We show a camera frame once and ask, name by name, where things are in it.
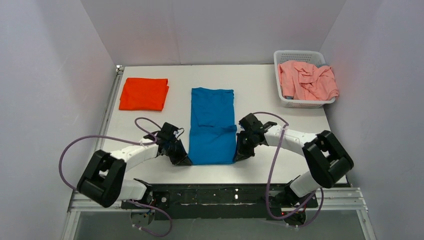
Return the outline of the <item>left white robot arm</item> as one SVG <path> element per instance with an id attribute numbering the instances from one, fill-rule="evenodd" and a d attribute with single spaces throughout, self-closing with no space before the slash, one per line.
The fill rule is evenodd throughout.
<path id="1" fill-rule="evenodd" d="M 77 191 L 105 208 L 124 200 L 151 204 L 152 185 L 137 178 L 125 179 L 125 173 L 160 156 L 168 157 L 175 166 L 191 166 L 193 163 L 179 138 L 181 131 L 165 122 L 160 130 L 136 144 L 111 152 L 95 151 L 78 181 Z"/>

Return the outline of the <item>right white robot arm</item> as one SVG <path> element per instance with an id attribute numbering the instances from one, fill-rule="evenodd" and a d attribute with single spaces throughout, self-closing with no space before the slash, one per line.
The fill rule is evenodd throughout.
<path id="1" fill-rule="evenodd" d="M 286 184 L 276 195 L 280 201 L 298 202 L 319 188 L 332 188 L 353 167 L 354 162 L 333 132 L 306 133 L 289 129 L 288 122 L 262 123 L 255 113 L 239 121 L 233 160 L 239 162 L 255 155 L 257 146 L 285 149 L 304 157 L 308 171 Z"/>

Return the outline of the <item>blue t shirt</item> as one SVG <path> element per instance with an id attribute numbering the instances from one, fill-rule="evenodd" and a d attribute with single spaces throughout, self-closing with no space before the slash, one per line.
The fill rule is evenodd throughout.
<path id="1" fill-rule="evenodd" d="M 236 152 L 232 89 L 191 89 L 188 157 L 193 165 L 230 165 Z"/>

